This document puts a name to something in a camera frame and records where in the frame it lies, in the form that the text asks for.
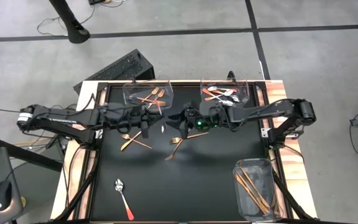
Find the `black cable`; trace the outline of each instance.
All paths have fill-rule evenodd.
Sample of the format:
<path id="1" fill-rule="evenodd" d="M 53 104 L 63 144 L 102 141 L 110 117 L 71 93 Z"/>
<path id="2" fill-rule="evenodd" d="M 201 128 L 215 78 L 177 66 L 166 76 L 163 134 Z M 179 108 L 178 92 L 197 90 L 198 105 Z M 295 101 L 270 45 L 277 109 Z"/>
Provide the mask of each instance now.
<path id="1" fill-rule="evenodd" d="M 28 136 L 35 136 L 35 137 L 39 137 L 39 138 L 50 138 L 53 139 L 53 137 L 48 137 L 48 136 L 39 136 L 36 134 L 30 134 L 30 133 L 25 133 L 24 131 L 22 131 L 23 134 L 28 135 Z"/>
<path id="2" fill-rule="evenodd" d="M 21 167 L 21 166 L 23 166 L 23 165 L 26 165 L 26 164 L 28 164 L 28 163 L 29 163 L 29 162 L 23 162 L 22 164 L 18 165 L 18 166 L 15 167 L 14 169 L 12 169 L 12 171 L 10 171 L 10 173 L 8 173 L 8 175 L 6 176 L 6 178 L 4 179 L 4 181 L 7 180 L 7 178 L 8 178 L 17 168 L 19 168 L 19 167 Z"/>
<path id="3" fill-rule="evenodd" d="M 351 121 L 355 120 L 357 117 L 358 117 L 358 113 L 354 116 L 354 118 Z M 356 147 L 354 146 L 353 138 L 352 138 L 352 123 L 349 125 L 349 137 L 350 137 L 350 140 L 352 143 L 353 150 L 358 154 L 358 151 L 356 150 Z"/>
<path id="4" fill-rule="evenodd" d="M 94 10 L 95 10 L 95 6 L 93 6 L 93 10 L 92 10 L 91 15 L 90 15 L 88 18 L 86 18 L 84 21 L 80 22 L 80 24 L 83 24 L 84 22 L 86 22 L 86 21 L 88 21 L 89 19 L 91 19 L 92 16 L 93 16 L 93 14 L 94 14 Z M 40 27 L 41 27 L 41 25 L 42 25 L 45 21 L 47 21 L 47 20 L 51 20 L 52 22 L 55 21 L 55 20 L 58 20 L 58 23 L 59 23 L 60 27 L 63 28 L 63 29 L 66 29 L 66 28 L 64 28 L 64 27 L 62 26 L 62 24 L 60 23 L 60 16 L 59 16 L 59 17 L 56 17 L 56 18 L 46 18 L 46 19 L 44 19 L 40 24 L 37 25 L 37 31 L 38 31 L 38 33 L 40 33 L 40 34 L 42 34 L 42 35 L 51 35 L 52 37 L 67 37 L 67 36 L 68 36 L 68 35 L 53 35 L 53 34 L 51 34 L 51 33 L 49 33 L 49 32 L 41 32 L 41 31 L 40 31 Z"/>
<path id="5" fill-rule="evenodd" d="M 90 15 L 88 18 L 86 18 L 84 21 L 80 22 L 80 24 L 83 24 L 84 22 L 86 22 L 86 21 L 88 21 L 89 19 L 91 19 L 91 18 L 92 18 L 93 13 L 94 13 L 94 9 L 95 9 L 95 6 L 93 5 L 93 10 L 92 10 L 91 15 Z"/>
<path id="6" fill-rule="evenodd" d="M 101 6 L 104 6 L 104 7 L 119 7 L 124 3 L 124 1 L 121 1 L 117 6 L 107 6 L 110 3 L 112 3 L 112 1 L 109 1 L 108 3 L 102 2 Z"/>
<path id="7" fill-rule="evenodd" d="M 37 147 L 37 146 L 47 146 L 48 145 L 48 143 L 46 143 L 46 144 L 39 144 L 39 145 L 33 145 L 33 144 L 31 144 L 31 145 L 28 145 L 28 146 L 19 146 L 19 147 Z"/>
<path id="8" fill-rule="evenodd" d="M 303 163 L 305 163 L 305 158 L 303 157 L 302 153 L 298 152 L 297 150 L 295 150 L 294 148 L 284 145 L 286 148 L 288 148 L 289 150 L 293 151 L 295 154 L 297 154 L 298 156 L 302 157 L 302 161 Z"/>
<path id="9" fill-rule="evenodd" d="M 3 112 L 11 112 L 11 113 L 20 113 L 20 111 L 5 110 L 5 109 L 0 109 L 0 111 L 3 111 Z"/>
<path id="10" fill-rule="evenodd" d="M 65 187 L 66 187 L 66 203 L 65 203 L 65 207 L 67 207 L 68 206 L 68 185 L 67 185 L 66 168 L 65 168 L 65 162 L 64 161 L 63 161 L 62 169 L 63 169 L 63 176 L 65 178 Z"/>
<path id="11" fill-rule="evenodd" d="M 80 149 L 81 149 L 81 146 L 78 146 L 78 148 L 77 148 L 77 149 L 75 150 L 75 152 L 74 152 L 73 157 L 71 158 L 70 165 L 68 166 L 68 187 L 67 187 L 67 195 L 68 195 L 68 190 L 70 189 L 71 167 L 73 166 L 73 161 L 74 161 L 74 159 L 75 159 L 75 156 L 76 156 L 77 152 L 78 152 Z M 66 204 L 67 204 L 67 203 L 70 203 L 68 197 L 66 198 L 66 200 L 67 200 L 67 201 L 66 201 Z"/>
<path id="12" fill-rule="evenodd" d="M 49 33 L 49 32 L 41 32 L 41 31 L 40 31 L 40 26 L 41 26 L 45 21 L 51 20 L 51 21 L 53 22 L 53 21 L 55 21 L 55 20 L 57 20 L 57 19 L 59 19 L 59 18 L 60 18 L 60 17 L 56 17 L 56 18 L 46 18 L 46 19 L 44 19 L 40 24 L 37 25 L 37 31 L 38 31 L 38 33 L 40 33 L 40 34 L 42 34 L 42 35 L 51 35 L 52 37 L 67 37 L 67 35 L 53 35 L 53 34 L 51 34 L 51 33 Z"/>

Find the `tripod leg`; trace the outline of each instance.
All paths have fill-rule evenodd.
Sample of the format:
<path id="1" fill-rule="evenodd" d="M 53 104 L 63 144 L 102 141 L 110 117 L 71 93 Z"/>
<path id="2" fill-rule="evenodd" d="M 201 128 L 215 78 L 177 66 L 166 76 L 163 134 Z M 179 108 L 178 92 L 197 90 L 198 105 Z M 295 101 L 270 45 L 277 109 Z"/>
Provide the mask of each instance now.
<path id="1" fill-rule="evenodd" d="M 57 14 L 65 23 L 68 40 L 73 44 L 80 44 L 89 39 L 90 33 L 78 22 L 66 0 L 49 0 Z"/>

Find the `wire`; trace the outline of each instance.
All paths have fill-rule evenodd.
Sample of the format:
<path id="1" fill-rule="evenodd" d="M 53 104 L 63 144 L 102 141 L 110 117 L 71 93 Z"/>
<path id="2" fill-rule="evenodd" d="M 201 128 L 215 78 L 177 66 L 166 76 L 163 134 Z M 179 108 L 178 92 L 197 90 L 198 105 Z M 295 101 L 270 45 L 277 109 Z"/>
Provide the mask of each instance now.
<path id="1" fill-rule="evenodd" d="M 284 145 L 287 149 L 293 151 L 295 154 L 297 154 L 298 156 L 302 157 L 302 161 L 303 163 L 305 163 L 305 158 L 303 157 L 302 153 L 298 152 L 297 150 L 295 150 L 294 148 Z"/>
<path id="2" fill-rule="evenodd" d="M 20 113 L 20 111 L 5 110 L 5 109 L 0 109 L 0 111 L 3 111 L 3 112 L 11 112 L 11 113 Z"/>
<path id="3" fill-rule="evenodd" d="M 74 161 L 74 159 L 75 159 L 75 156 L 76 156 L 77 152 L 80 150 L 80 148 L 81 148 L 81 146 L 78 146 L 78 148 L 75 150 L 74 155 L 73 155 L 73 157 L 71 158 L 70 165 L 68 166 L 68 187 L 67 187 L 67 195 L 68 195 L 68 190 L 69 190 L 69 188 L 70 188 L 71 167 L 72 167 L 72 165 L 73 165 L 73 161 Z"/>
<path id="4" fill-rule="evenodd" d="M 91 19 L 92 16 L 93 16 L 93 14 L 94 14 L 94 10 L 95 10 L 95 6 L 93 6 L 93 10 L 92 10 L 91 15 L 88 16 L 84 21 L 80 22 L 80 24 L 83 24 L 84 22 L 86 22 L 86 21 L 88 21 L 89 19 Z M 37 25 L 37 31 L 38 31 L 38 33 L 40 33 L 40 34 L 42 34 L 42 35 L 51 35 L 51 36 L 53 36 L 53 37 L 67 37 L 67 36 L 68 36 L 68 34 L 65 34 L 65 35 L 53 35 L 53 34 L 51 34 L 51 33 L 49 33 L 49 32 L 41 32 L 41 31 L 40 31 L 40 27 L 41 27 L 41 25 L 42 25 L 45 21 L 47 21 L 47 20 L 51 20 L 52 22 L 55 21 L 55 20 L 58 20 L 58 23 L 59 23 L 60 27 L 63 28 L 63 29 L 65 29 L 65 30 L 67 30 L 67 28 L 64 28 L 64 27 L 62 26 L 62 24 L 60 23 L 60 16 L 59 16 L 59 17 L 56 17 L 56 18 L 47 18 L 47 19 L 44 19 L 40 24 Z"/>
<path id="5" fill-rule="evenodd" d="M 21 146 L 21 145 L 27 145 L 27 144 L 32 144 L 35 142 L 42 142 L 42 141 L 49 141 L 50 139 L 45 138 L 45 139 L 39 139 L 39 140 L 33 140 L 33 141 L 27 141 L 27 142 L 19 142 L 19 143 L 15 143 L 15 146 L 19 146 L 19 147 L 26 147 L 26 146 Z"/>
<path id="6" fill-rule="evenodd" d="M 30 134 L 30 133 L 25 133 L 24 131 L 22 131 L 23 134 L 25 135 L 28 135 L 28 136 L 35 136 L 35 137 L 39 137 L 39 138 L 50 138 L 50 139 L 53 139 L 53 137 L 48 137 L 48 136 L 39 136 L 39 135 L 36 135 L 36 134 Z"/>
<path id="7" fill-rule="evenodd" d="M 354 116 L 354 118 L 351 121 L 355 120 L 357 117 L 358 117 L 358 113 Z M 358 154 L 358 151 L 356 150 L 356 147 L 354 146 L 353 138 L 352 138 L 352 123 L 349 125 L 349 137 L 350 137 L 350 140 L 352 143 L 353 150 Z"/>
<path id="8" fill-rule="evenodd" d="M 8 178 L 17 168 L 22 167 L 23 165 L 26 165 L 26 164 L 28 164 L 28 163 L 29 163 L 29 162 L 24 162 L 24 163 L 18 165 L 17 167 L 13 168 L 12 171 L 10 171 L 10 173 L 6 176 L 6 178 L 4 179 L 4 181 L 7 180 L 7 178 Z"/>
<path id="9" fill-rule="evenodd" d="M 66 178 L 66 168 L 65 168 L 65 163 L 63 161 L 63 177 L 65 178 L 65 187 L 66 187 L 66 203 L 65 203 L 65 207 L 68 206 L 68 185 L 67 185 L 67 178 Z"/>
<path id="10" fill-rule="evenodd" d="M 40 34 L 42 34 L 42 35 L 51 35 L 51 36 L 53 36 L 53 37 L 67 37 L 68 35 L 53 35 L 53 34 L 51 34 L 51 33 L 49 33 L 49 32 L 41 32 L 40 31 L 40 27 L 41 27 L 41 25 L 45 22 L 45 21 L 48 21 L 48 20 L 50 20 L 50 21 L 55 21 L 55 20 L 57 20 L 57 19 L 59 19 L 60 17 L 56 17 L 56 18 L 46 18 L 46 19 L 44 19 L 40 24 L 38 24 L 37 25 L 37 31 L 38 31 L 38 33 L 40 33 Z"/>
<path id="11" fill-rule="evenodd" d="M 94 13 L 94 9 L 95 9 L 95 6 L 93 5 L 93 10 L 92 10 L 91 15 L 90 15 L 88 18 L 86 18 L 84 21 L 80 22 L 80 24 L 83 24 L 84 22 L 86 22 L 86 21 L 88 21 L 89 19 L 91 19 L 91 18 L 92 18 L 93 13 Z"/>
<path id="12" fill-rule="evenodd" d="M 117 1 L 109 1 L 108 3 L 106 3 L 106 2 L 102 2 L 102 6 L 104 6 L 104 7 L 119 7 L 119 6 L 121 6 L 123 3 L 124 3 L 124 1 L 122 0 L 122 1 L 119 1 L 119 4 L 117 5 L 117 6 L 107 6 L 108 4 L 110 4 L 110 3 L 112 3 L 112 2 L 117 2 Z"/>

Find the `silver spoon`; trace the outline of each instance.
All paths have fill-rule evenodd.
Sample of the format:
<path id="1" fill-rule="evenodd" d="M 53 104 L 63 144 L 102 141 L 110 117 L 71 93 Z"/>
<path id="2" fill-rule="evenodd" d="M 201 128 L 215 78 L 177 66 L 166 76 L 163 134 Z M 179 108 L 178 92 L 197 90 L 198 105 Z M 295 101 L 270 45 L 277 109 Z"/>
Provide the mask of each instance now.
<path id="1" fill-rule="evenodd" d="M 132 214 L 132 211 L 130 210 L 130 208 L 128 206 L 127 200 L 125 200 L 124 194 L 122 193 L 122 190 L 124 189 L 124 183 L 122 182 L 122 180 L 117 179 L 116 182 L 114 183 L 114 185 L 116 186 L 116 190 L 122 196 L 122 199 L 123 199 L 124 205 L 125 205 L 125 209 L 127 210 L 128 219 L 132 221 L 134 219 L 134 214 Z"/>

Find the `copper utensil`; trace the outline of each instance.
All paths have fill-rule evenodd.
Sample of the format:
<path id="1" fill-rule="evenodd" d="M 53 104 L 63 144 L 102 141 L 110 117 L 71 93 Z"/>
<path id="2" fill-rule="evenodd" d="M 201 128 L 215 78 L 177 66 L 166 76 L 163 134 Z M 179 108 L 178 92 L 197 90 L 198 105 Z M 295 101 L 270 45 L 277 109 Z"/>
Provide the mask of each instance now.
<path id="1" fill-rule="evenodd" d="M 222 102 L 223 105 L 226 105 L 226 106 L 233 106 L 234 105 L 234 103 L 229 101 L 229 100 L 222 100 L 219 97 L 215 96 L 213 93 L 208 91 L 206 88 L 203 88 L 203 92 L 208 94 L 208 95 L 210 95 L 210 96 L 212 96 L 213 98 L 218 99 L 220 102 Z"/>
<path id="2" fill-rule="evenodd" d="M 242 173 L 244 174 L 244 176 L 247 178 L 247 180 L 249 181 L 249 183 L 251 184 L 251 186 L 253 186 L 253 188 L 255 189 L 255 191 L 257 192 L 258 196 L 260 197 L 260 200 L 262 202 L 262 204 L 266 207 L 266 208 L 270 208 L 269 204 L 266 202 L 266 200 L 263 198 L 263 196 L 260 194 L 260 192 L 258 191 L 258 189 L 255 187 L 254 183 L 251 181 L 251 178 L 249 178 L 247 172 L 240 167 Z"/>
<path id="3" fill-rule="evenodd" d="M 157 97 L 154 99 L 154 102 L 152 102 L 147 109 L 149 109 L 149 108 L 153 105 L 153 103 L 155 103 L 155 102 L 157 101 L 158 98 L 161 98 L 161 97 L 164 95 L 164 93 L 165 93 L 165 90 L 162 89 L 162 90 L 160 91 L 160 93 L 157 95 Z M 157 107 L 158 107 L 158 111 L 160 112 L 160 115 L 162 115 L 160 105 L 159 105 L 158 103 L 156 103 L 156 105 L 157 105 Z"/>
<path id="4" fill-rule="evenodd" d="M 137 97 L 138 100 L 142 100 L 143 101 L 146 101 L 146 102 L 149 102 L 149 103 L 152 103 L 154 100 L 148 100 L 148 99 L 145 99 L 145 98 L 141 98 L 141 97 Z M 167 102 L 164 102 L 164 101 L 156 101 L 160 106 L 165 106 L 165 104 Z"/>
<path id="5" fill-rule="evenodd" d="M 137 136 L 139 136 L 142 133 L 142 131 L 139 131 L 133 138 L 131 138 L 128 142 L 125 142 L 121 146 L 121 150 L 123 151 Z"/>
<path id="6" fill-rule="evenodd" d="M 148 107 L 147 109 L 149 109 L 155 102 L 157 102 L 157 99 L 158 99 L 158 98 L 161 98 L 161 97 L 164 95 L 164 93 L 165 93 L 165 90 L 162 89 L 162 90 L 158 93 L 157 97 L 153 100 L 153 102 L 149 105 L 149 107 Z"/>
<path id="7" fill-rule="evenodd" d="M 144 98 L 144 100 L 142 100 L 141 102 L 143 103 L 144 101 L 146 101 L 147 99 L 149 99 L 150 96 L 156 95 L 159 90 L 160 90 L 159 87 L 155 87 L 155 89 L 151 92 L 151 94 L 150 94 L 149 96 L 146 96 L 146 98 Z"/>
<path id="8" fill-rule="evenodd" d="M 177 146 L 175 147 L 175 149 L 173 150 L 172 154 L 170 154 L 167 158 L 165 158 L 166 161 L 173 159 L 173 157 L 175 156 L 176 151 L 178 150 L 180 144 L 183 142 L 183 139 L 181 139 L 179 141 L 179 143 L 177 144 Z"/>
<path id="9" fill-rule="evenodd" d="M 216 97 L 220 97 L 220 96 L 228 96 L 228 97 L 233 97 L 232 94 L 233 94 L 233 91 L 232 90 L 229 90 L 229 91 L 226 91 L 226 92 L 221 92 L 221 91 L 214 91 L 214 93 L 220 93 L 220 95 L 216 95 Z M 205 101 L 209 101 L 209 100 L 213 100 L 215 97 L 208 97 L 208 98 L 205 98 Z"/>
<path id="10" fill-rule="evenodd" d="M 251 197 L 251 199 L 254 201 L 254 203 L 256 204 L 256 206 L 258 206 L 258 208 L 265 214 L 267 215 L 268 212 L 266 211 L 266 208 L 261 206 L 261 204 L 257 201 L 257 199 L 254 197 L 254 194 L 250 192 L 250 189 L 248 189 L 248 187 L 246 186 L 246 184 L 244 184 L 243 182 L 243 178 L 239 175 L 236 174 L 236 180 L 238 181 L 238 183 L 240 183 L 242 185 L 242 187 L 246 190 L 246 192 L 248 193 L 248 195 Z"/>
<path id="11" fill-rule="evenodd" d="M 130 140 L 130 139 L 131 139 L 131 137 L 129 136 L 129 134 L 123 134 L 121 137 L 122 137 L 123 139 L 126 139 L 126 140 Z M 148 146 L 148 145 L 146 145 L 146 144 L 143 144 L 143 143 L 141 143 L 140 141 L 136 141 L 135 139 L 133 139 L 133 141 L 136 142 L 137 144 L 141 144 L 141 145 L 144 146 L 144 147 L 147 147 L 147 148 L 149 148 L 149 149 L 152 149 L 150 146 Z"/>
<path id="12" fill-rule="evenodd" d="M 128 216 L 128 219 L 129 220 L 133 220 L 135 217 L 134 217 L 134 214 L 132 213 L 132 211 L 130 210 L 129 206 L 128 206 L 128 203 L 127 203 L 127 200 L 125 200 L 125 197 L 124 197 L 124 194 L 122 193 L 122 190 L 124 189 L 124 183 L 122 182 L 122 180 L 120 179 L 117 179 L 114 183 L 115 185 L 115 189 L 121 194 L 122 196 L 122 200 L 124 201 L 124 205 L 125 205 L 125 209 L 127 210 L 127 216 Z"/>
<path id="13" fill-rule="evenodd" d="M 195 134 L 195 135 L 192 135 L 192 136 L 188 136 L 187 139 L 202 136 L 204 134 L 208 134 L 208 133 Z M 170 144 L 176 144 L 176 143 L 179 143 L 180 140 L 182 140 L 182 139 L 181 138 L 171 138 L 171 140 L 169 140 L 169 143 Z"/>

